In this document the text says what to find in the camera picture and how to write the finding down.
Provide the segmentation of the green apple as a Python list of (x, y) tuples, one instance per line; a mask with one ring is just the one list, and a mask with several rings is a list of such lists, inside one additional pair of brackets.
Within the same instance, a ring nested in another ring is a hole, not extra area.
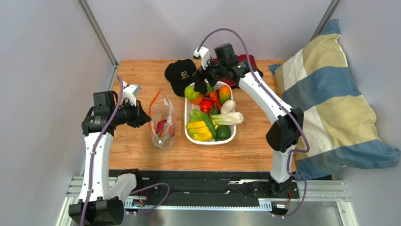
[(184, 90), (184, 96), (189, 100), (195, 100), (199, 95), (200, 92), (194, 90), (194, 85), (187, 86)]

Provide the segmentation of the orange tangerine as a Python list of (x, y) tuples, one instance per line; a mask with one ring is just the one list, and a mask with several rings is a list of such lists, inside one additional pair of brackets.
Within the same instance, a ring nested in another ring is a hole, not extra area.
[(191, 100), (190, 102), (191, 102), (192, 104), (194, 104), (194, 105), (199, 105), (200, 102), (201, 102), (203, 99), (204, 99), (204, 95), (200, 93), (199, 96), (198, 96), (196, 99)]

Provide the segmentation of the orange carrot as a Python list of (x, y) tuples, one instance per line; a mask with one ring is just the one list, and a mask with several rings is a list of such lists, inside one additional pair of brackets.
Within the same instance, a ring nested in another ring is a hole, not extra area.
[(210, 92), (209, 98), (210, 98), (210, 100), (213, 102), (213, 107), (214, 107), (216, 110), (220, 110), (221, 107), (222, 107), (222, 104), (221, 104), (221, 102), (220, 102), (220, 98), (219, 98), (218, 93), (217, 93), (216, 91)]

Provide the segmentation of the clear orange-zip plastic bag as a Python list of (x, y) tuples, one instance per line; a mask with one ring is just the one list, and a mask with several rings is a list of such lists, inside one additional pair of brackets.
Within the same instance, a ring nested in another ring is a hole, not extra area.
[(153, 144), (163, 151), (171, 149), (175, 140), (174, 112), (172, 101), (158, 91), (149, 106), (148, 125)]

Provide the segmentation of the pink dragon fruit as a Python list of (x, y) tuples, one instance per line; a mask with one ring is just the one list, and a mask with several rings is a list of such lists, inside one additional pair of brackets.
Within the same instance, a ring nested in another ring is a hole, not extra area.
[(159, 121), (156, 127), (156, 135), (158, 137), (173, 137), (175, 135), (174, 124), (172, 122), (168, 123), (167, 120)]

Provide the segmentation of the orange green mango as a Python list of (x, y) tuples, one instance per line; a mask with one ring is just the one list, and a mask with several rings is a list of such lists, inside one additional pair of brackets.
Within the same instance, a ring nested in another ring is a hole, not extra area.
[(228, 100), (231, 100), (231, 88), (228, 85), (223, 85), (219, 89), (219, 100), (221, 105), (223, 105)]

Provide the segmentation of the white radish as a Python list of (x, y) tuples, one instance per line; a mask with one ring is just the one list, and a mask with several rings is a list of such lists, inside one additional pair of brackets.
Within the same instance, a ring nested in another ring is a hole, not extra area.
[(227, 100), (221, 107), (220, 109), (220, 113), (224, 114), (224, 113), (231, 113), (234, 112), (236, 107), (236, 103), (233, 100)]

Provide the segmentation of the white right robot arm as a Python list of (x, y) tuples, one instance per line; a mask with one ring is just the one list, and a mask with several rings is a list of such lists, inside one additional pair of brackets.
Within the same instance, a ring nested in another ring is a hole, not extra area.
[(304, 113), (281, 100), (260, 77), (249, 59), (240, 61), (230, 43), (215, 48), (213, 59), (209, 49), (195, 49), (193, 57), (201, 61), (201, 67), (192, 75), (195, 91), (206, 93), (207, 84), (216, 85), (220, 79), (232, 81), (245, 91), (267, 115), (271, 128), (266, 141), (273, 149), (273, 167), (270, 171), (270, 187), (283, 193), (291, 183), (290, 153), (301, 135)]

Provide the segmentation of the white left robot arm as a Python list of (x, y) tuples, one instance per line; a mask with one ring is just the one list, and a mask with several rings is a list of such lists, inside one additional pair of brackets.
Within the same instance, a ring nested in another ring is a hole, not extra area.
[(77, 204), (71, 204), (69, 217), (81, 226), (117, 226), (123, 222), (124, 202), (142, 178), (138, 169), (120, 172), (109, 185), (110, 150), (117, 126), (139, 128), (151, 121), (136, 99), (138, 91), (128, 88), (93, 94), (94, 106), (81, 127), (86, 145), (85, 172)]

